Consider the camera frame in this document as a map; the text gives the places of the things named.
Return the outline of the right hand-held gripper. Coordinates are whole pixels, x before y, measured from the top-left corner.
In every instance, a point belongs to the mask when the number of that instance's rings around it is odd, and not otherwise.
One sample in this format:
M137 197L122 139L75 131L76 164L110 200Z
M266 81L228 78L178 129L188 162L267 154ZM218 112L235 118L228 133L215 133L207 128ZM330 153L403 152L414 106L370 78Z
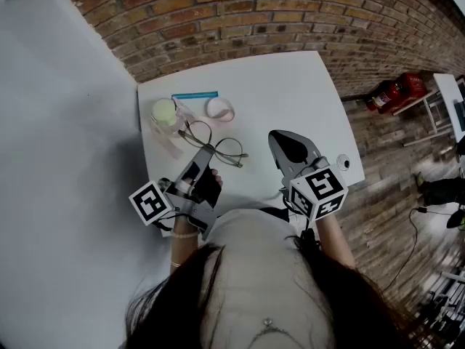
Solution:
M314 222L337 212L348 193L338 167L320 156L315 144L297 133L275 130L268 134L275 165L283 173L284 205Z

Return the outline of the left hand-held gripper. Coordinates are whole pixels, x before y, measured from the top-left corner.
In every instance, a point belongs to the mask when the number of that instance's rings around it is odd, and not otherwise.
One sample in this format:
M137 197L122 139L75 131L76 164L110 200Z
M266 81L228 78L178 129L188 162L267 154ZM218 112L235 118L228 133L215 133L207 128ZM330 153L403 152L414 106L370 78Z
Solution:
M183 169L174 182L170 182L165 190L150 181L130 195L129 200L145 225L156 225L164 231L169 228L162 220L186 217L197 229L203 240L207 239L217 214L205 201L198 204L191 197L193 191L211 190L215 184L214 175L209 166L213 151L202 147Z

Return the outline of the person's left hand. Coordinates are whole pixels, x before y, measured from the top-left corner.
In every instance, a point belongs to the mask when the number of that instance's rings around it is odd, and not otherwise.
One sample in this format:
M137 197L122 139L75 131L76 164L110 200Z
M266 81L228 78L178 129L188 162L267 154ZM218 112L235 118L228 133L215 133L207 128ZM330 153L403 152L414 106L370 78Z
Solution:
M207 167L200 179L195 181L190 195L194 202L200 204L205 201L214 208L221 190L222 186L219 184L217 176L210 167Z

